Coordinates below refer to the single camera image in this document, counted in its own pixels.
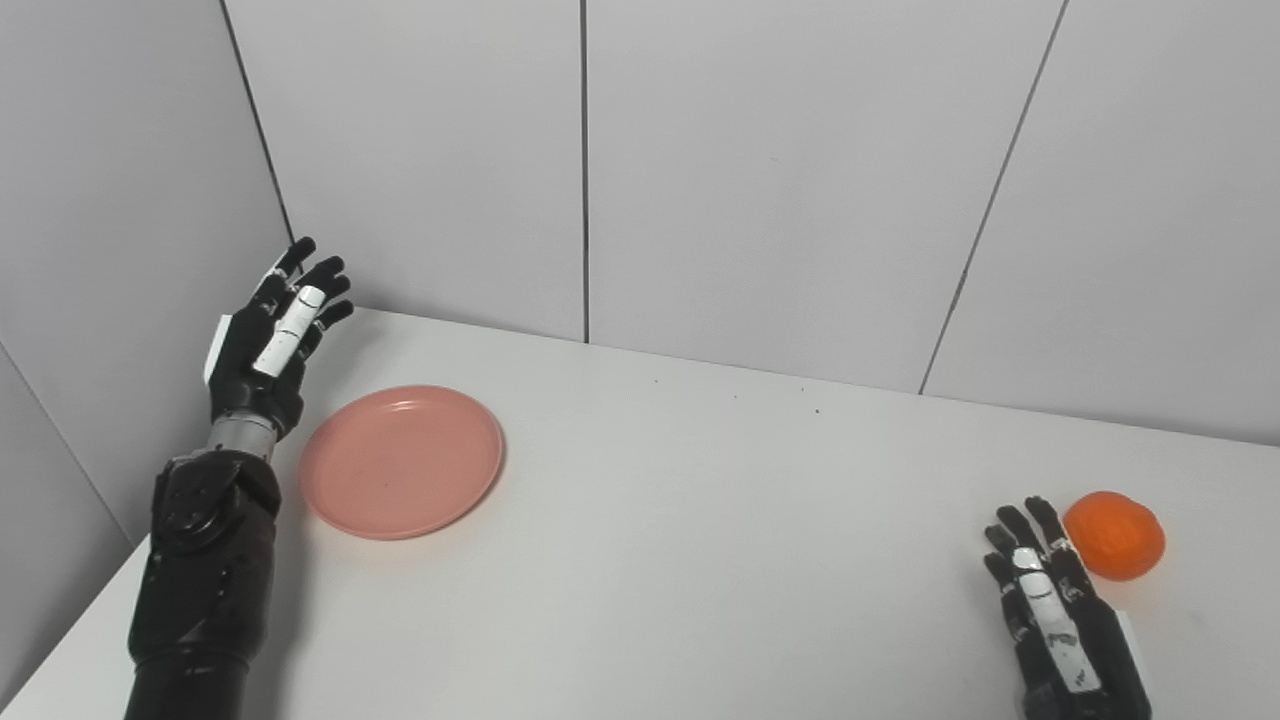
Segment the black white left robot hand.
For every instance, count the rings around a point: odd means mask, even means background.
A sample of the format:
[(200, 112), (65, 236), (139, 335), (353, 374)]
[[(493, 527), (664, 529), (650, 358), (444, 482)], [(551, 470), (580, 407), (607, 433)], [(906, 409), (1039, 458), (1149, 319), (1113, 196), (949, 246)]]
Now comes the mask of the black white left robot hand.
[(298, 424), (306, 363), (325, 332), (355, 311), (343, 258), (303, 269), (316, 249), (311, 237), (294, 241), (248, 302), (220, 319), (205, 363), (214, 421), (252, 414), (269, 421), (278, 439)]

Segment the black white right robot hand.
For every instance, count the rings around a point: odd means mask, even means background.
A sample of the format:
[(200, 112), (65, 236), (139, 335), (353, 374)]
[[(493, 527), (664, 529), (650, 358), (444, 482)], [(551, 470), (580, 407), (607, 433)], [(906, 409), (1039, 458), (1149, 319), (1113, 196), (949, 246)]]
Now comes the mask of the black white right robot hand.
[(1032, 496), (984, 529), (1021, 674), (1024, 719), (1151, 719), (1125, 624), (1097, 593), (1056, 509)]

